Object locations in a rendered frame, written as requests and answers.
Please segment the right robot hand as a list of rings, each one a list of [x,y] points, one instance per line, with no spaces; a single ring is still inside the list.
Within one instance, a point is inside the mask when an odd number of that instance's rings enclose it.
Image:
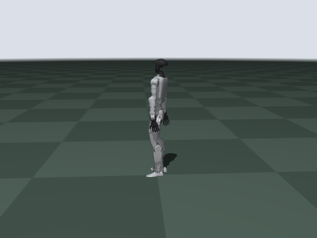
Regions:
[[[164,124],[166,125],[167,120],[168,120],[168,122],[169,122],[168,116],[167,116],[166,114],[167,114],[167,112],[164,113],[163,125],[164,125]],[[165,123],[164,123],[164,122],[165,122]],[[168,124],[168,122],[167,122],[167,124]],[[162,123],[162,121],[161,121],[161,123]],[[170,122],[169,122],[169,123],[170,123]]]

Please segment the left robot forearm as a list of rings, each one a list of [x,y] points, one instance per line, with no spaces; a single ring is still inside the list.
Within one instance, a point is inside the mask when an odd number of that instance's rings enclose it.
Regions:
[[[155,100],[153,97],[149,98],[149,106],[150,106],[150,115],[151,115],[151,120],[155,120],[155,115],[156,115],[156,104],[155,104]]]

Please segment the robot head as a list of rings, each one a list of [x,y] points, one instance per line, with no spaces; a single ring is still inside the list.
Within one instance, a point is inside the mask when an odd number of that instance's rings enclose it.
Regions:
[[[160,77],[165,78],[165,75],[164,75],[163,71],[160,71],[159,69],[160,69],[160,67],[163,67],[164,65],[167,65],[167,61],[164,60],[164,59],[158,59],[154,63],[156,65],[156,69],[155,69],[156,73],[158,73]],[[158,69],[157,69],[157,67],[158,67]]]

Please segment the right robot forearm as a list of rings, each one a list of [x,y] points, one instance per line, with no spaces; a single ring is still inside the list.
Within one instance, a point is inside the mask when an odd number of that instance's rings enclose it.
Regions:
[[[165,102],[161,104],[162,105],[162,108],[164,110],[164,113],[166,113],[166,98],[165,98]]]

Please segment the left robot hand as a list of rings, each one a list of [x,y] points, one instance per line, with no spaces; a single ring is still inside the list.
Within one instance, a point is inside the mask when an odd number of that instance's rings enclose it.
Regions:
[[[159,130],[159,127],[158,127],[158,124],[157,124],[157,122],[156,122],[156,116],[155,116],[155,120],[151,120],[152,122],[151,122],[151,125],[150,125],[150,129],[151,129],[151,127],[152,127],[152,131],[154,132],[158,132],[158,130]],[[157,128],[158,128],[158,130],[157,130]],[[160,131],[160,130],[159,130]]]

